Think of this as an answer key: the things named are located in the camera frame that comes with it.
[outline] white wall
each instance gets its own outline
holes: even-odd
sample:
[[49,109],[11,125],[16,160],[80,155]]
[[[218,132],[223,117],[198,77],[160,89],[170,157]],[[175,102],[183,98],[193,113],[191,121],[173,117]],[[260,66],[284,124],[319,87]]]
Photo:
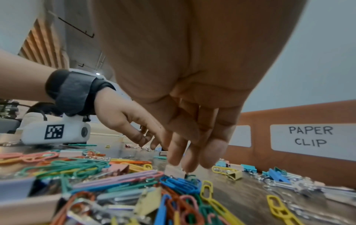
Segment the white wall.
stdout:
[[356,1],[310,0],[243,112],[356,99]]
[[42,0],[0,0],[0,49],[18,54],[42,9]]

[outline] white label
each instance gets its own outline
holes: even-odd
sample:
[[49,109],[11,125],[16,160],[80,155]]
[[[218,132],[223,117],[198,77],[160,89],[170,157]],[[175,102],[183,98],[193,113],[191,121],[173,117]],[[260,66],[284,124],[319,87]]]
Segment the white label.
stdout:
[[275,151],[356,161],[356,124],[271,125]]
[[251,147],[251,127],[249,125],[236,126],[229,145]]

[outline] ceiling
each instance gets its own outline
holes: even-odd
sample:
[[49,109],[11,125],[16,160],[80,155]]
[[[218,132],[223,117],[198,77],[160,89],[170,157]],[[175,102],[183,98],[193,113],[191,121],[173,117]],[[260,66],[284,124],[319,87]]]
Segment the ceiling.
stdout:
[[57,30],[62,30],[61,35],[64,36],[70,67],[98,72],[108,80],[114,80],[112,69],[101,52],[97,37],[89,37],[94,31],[90,23],[87,0],[53,0],[52,9],[59,17],[88,34],[55,19]]

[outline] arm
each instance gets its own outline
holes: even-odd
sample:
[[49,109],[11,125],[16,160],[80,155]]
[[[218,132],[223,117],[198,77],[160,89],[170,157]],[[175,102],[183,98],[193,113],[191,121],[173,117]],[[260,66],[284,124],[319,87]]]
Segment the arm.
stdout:
[[44,85],[55,70],[0,50],[0,98],[54,102]]

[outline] wrist strap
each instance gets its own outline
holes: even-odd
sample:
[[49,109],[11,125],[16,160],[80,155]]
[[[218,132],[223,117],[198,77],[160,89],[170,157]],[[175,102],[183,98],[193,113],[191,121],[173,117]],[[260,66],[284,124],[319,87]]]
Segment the wrist strap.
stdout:
[[65,114],[86,116],[95,115],[95,96],[105,87],[115,90],[114,86],[104,79],[59,69],[49,76],[45,88],[46,93]]

